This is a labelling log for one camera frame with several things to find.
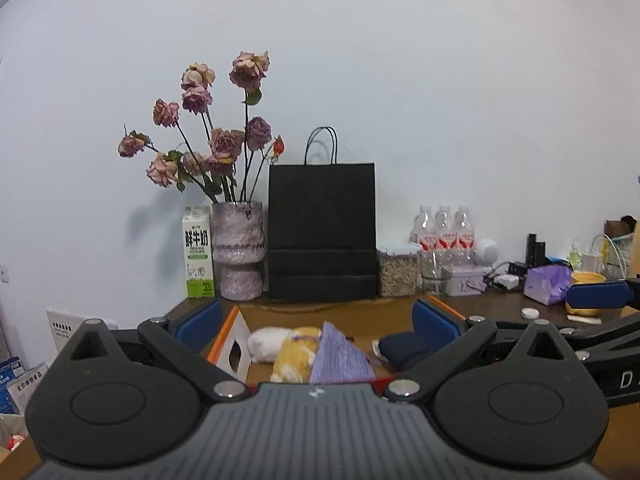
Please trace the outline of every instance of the yellow bowl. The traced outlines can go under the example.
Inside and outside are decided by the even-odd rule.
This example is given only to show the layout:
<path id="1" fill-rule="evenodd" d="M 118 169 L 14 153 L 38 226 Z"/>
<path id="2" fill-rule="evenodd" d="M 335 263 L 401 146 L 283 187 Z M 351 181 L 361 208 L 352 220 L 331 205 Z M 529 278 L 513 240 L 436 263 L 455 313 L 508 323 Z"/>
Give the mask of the yellow bowl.
<path id="1" fill-rule="evenodd" d="M 576 283 L 603 283 L 606 280 L 602 274 L 597 272 L 582 272 L 578 270 L 571 273 L 572 285 Z M 574 314 L 574 316 L 598 317 L 600 314 L 599 308 L 571 308 L 566 301 L 564 302 L 564 307 L 569 314 Z"/>

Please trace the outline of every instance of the gray ribbed panel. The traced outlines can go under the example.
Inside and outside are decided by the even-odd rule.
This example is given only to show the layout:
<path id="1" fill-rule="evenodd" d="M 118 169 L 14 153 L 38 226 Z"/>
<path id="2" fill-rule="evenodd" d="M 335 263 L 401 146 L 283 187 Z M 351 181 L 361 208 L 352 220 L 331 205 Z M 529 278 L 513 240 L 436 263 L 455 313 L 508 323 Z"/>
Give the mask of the gray ribbed panel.
<path id="1" fill-rule="evenodd" d="M 181 447 L 145 465 L 79 471 L 47 463 L 33 480 L 602 480 L 587 464 L 511 472 L 453 450 L 422 410 L 380 399 L 368 384 L 264 384 L 216 406 Z"/>

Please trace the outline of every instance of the white cable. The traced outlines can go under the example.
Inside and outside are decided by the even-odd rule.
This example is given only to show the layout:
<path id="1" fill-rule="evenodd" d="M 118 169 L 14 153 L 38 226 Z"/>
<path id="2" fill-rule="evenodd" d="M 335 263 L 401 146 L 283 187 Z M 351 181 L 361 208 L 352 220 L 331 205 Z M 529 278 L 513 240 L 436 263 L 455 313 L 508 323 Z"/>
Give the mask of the white cable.
<path id="1" fill-rule="evenodd" d="M 599 238 L 605 238 L 612 245 L 613 252 L 616 253 L 616 258 L 618 259 L 618 265 L 620 266 L 620 270 L 623 271 L 623 278 L 626 278 L 626 261 L 624 259 L 624 256 L 622 256 L 622 251 L 620 251 L 620 248 L 618 248 L 618 246 L 613 242 L 613 240 L 609 238 L 606 234 L 599 234 L 593 237 L 593 240 L 591 241 L 590 253 L 593 254 L 593 247 Z"/>

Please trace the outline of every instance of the white round speaker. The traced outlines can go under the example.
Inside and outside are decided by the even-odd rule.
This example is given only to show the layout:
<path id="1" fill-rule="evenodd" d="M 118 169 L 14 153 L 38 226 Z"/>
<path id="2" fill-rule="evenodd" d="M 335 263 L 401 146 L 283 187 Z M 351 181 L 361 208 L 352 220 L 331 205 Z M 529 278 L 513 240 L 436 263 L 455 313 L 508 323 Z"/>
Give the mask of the white round speaker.
<path id="1" fill-rule="evenodd" d="M 491 265 L 498 259 L 498 245 L 491 238 L 480 238 L 476 242 L 474 260 L 478 265 Z"/>

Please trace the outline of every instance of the yellow plush toy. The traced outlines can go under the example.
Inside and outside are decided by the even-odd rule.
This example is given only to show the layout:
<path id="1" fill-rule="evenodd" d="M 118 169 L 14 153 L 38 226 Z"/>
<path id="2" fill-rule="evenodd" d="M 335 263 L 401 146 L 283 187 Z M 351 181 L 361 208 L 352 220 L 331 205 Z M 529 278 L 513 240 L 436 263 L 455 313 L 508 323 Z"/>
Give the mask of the yellow plush toy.
<path id="1" fill-rule="evenodd" d="M 322 331 L 313 326 L 292 330 L 273 364 L 272 383 L 306 383 L 316 360 Z"/>

